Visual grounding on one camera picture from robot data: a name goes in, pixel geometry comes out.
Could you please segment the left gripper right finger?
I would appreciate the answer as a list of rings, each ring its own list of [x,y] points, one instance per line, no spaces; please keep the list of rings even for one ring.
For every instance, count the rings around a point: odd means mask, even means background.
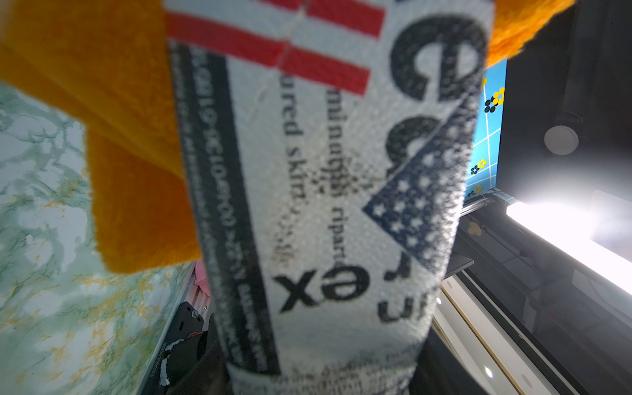
[[[431,329],[409,384],[411,395],[488,395]]]

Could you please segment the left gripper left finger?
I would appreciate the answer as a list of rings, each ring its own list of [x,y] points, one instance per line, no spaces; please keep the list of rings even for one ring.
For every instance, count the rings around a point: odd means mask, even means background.
[[[230,378],[213,315],[207,331],[191,334],[167,347],[167,393],[230,393]]]

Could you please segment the newspaper print pouch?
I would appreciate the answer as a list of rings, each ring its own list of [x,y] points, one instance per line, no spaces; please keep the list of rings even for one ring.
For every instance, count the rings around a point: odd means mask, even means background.
[[[492,1],[167,1],[235,394],[403,394],[464,198]]]

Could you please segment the orange towel cloth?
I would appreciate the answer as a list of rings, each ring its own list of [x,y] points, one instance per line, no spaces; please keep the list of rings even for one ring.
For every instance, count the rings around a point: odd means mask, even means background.
[[[136,273],[201,258],[159,1],[4,1],[1,79],[87,128],[97,248]]]

